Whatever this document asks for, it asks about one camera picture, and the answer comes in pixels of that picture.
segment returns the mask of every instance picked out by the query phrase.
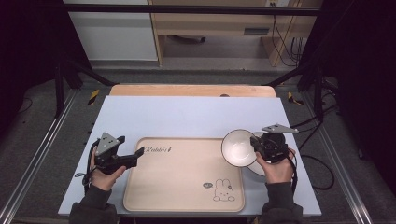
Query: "metal frame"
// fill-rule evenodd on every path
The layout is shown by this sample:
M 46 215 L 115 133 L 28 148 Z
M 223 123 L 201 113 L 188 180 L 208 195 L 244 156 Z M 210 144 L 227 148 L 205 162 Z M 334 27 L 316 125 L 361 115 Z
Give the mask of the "metal frame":
M 239 14 L 239 15 L 282 15 L 282 16 L 320 16 L 331 14 L 331 11 L 322 11 L 315 8 L 277 8 L 277 7 L 210 7 L 210 6 L 142 6 L 142 5 L 98 5 L 98 4 L 42 4 L 36 6 L 38 10 L 66 10 L 69 12 L 119 12 L 119 13 L 184 13 L 184 14 Z M 79 67 L 82 70 L 95 79 L 100 79 L 103 83 L 107 80 L 97 76 L 91 69 Z M 305 70 L 307 64 L 300 66 L 297 71 Z M 299 75 L 297 71 L 292 71 L 288 75 L 271 82 L 270 86 L 276 86 L 280 82 L 283 82 L 290 77 Z M 62 74 L 60 67 L 56 69 L 56 77 L 58 79 L 57 86 L 62 85 Z M 29 189 L 35 174 L 37 173 L 42 161 L 44 160 L 51 143 L 56 137 L 57 132 L 64 122 L 64 118 L 70 109 L 70 106 L 76 96 L 76 91 L 66 100 L 66 108 L 60 116 L 57 115 L 57 119 L 53 122 L 49 129 L 46 137 L 44 138 L 41 146 L 37 150 L 32 162 L 30 163 L 27 171 L 23 175 L 19 185 L 14 190 L 13 194 L 9 198 L 7 204 L 0 213 L 0 222 L 10 223 L 14 217 L 21 200 Z M 63 102 L 63 96 L 58 92 L 58 102 Z M 62 106 L 58 107 L 57 114 L 63 109 Z M 332 166 L 335 167 L 336 174 L 340 180 L 341 187 L 345 192 L 346 198 L 349 201 L 352 212 L 355 215 L 358 223 L 372 223 L 372 220 L 359 196 L 359 193 L 355 189 L 347 171 L 345 170 L 340 158 L 334 150 L 331 140 L 327 135 L 324 128 L 320 130 L 322 139 L 324 139 L 324 145 L 326 152 L 332 162 Z

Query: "cartoon rabbit drawing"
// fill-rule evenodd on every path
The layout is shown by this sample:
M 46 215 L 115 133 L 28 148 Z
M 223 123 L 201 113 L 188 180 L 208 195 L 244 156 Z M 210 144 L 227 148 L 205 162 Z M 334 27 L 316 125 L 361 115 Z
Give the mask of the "cartoon rabbit drawing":
M 229 179 L 218 179 L 216 181 L 215 197 L 213 198 L 215 202 L 233 202 L 235 197 L 233 196 L 233 188 Z

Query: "floor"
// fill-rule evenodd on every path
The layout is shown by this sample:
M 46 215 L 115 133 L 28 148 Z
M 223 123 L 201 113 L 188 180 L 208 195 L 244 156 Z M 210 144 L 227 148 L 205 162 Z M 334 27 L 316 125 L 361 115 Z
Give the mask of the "floor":
M 145 65 L 130 69 L 96 67 L 103 77 L 120 83 L 190 83 L 190 84 L 247 84 L 261 85 L 286 74 L 293 67 L 287 55 L 286 64 L 272 67 L 259 38 L 208 36 L 205 43 L 171 37 L 167 40 L 163 66 Z M 62 128 L 53 142 L 44 142 L 46 132 L 54 122 L 55 94 L 52 81 L 26 92 L 25 104 L 9 132 L 0 142 L 0 205 L 6 207 L 14 189 L 20 187 L 23 174 L 36 158 L 43 144 L 43 161 L 30 174 L 28 187 L 20 193 L 14 207 L 14 223 L 61 223 L 66 217 L 57 215 L 64 191 L 72 178 L 81 150 L 84 148 L 97 113 L 110 88 L 90 77 L 82 76 L 84 86 L 77 91 L 74 103 L 64 118 Z M 298 92 L 293 78 L 276 88 L 290 124 L 313 117 L 312 92 Z M 87 105 L 92 90 L 100 90 L 95 103 Z M 73 95 L 65 85 L 65 92 Z M 290 101 L 289 92 L 295 101 Z M 328 92 L 323 92 L 324 107 L 336 104 Z M 369 161 L 359 159 L 358 150 L 342 115 L 335 107 L 325 116 L 323 125 L 311 137 L 315 122 L 301 126 L 306 132 L 296 134 L 304 158 L 304 166 L 316 189 L 322 210 L 321 217 L 306 217 L 304 223 L 396 223 L 396 200 L 379 173 Z M 332 174 L 314 157 L 327 164 Z

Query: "white bowl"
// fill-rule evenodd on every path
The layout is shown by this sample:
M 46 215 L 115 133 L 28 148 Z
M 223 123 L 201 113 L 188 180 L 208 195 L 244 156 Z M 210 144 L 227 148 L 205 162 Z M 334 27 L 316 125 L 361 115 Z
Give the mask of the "white bowl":
M 221 143 L 221 153 L 231 165 L 244 167 L 252 164 L 256 159 L 254 147 L 250 144 L 253 133 L 238 129 L 228 133 Z

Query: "white cabinet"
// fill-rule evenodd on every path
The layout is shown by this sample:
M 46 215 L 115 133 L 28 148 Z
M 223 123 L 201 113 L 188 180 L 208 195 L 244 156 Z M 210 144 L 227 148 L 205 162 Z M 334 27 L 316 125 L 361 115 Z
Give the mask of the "white cabinet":
M 146 0 L 64 0 L 146 5 Z M 158 61 L 149 13 L 69 12 L 90 61 Z

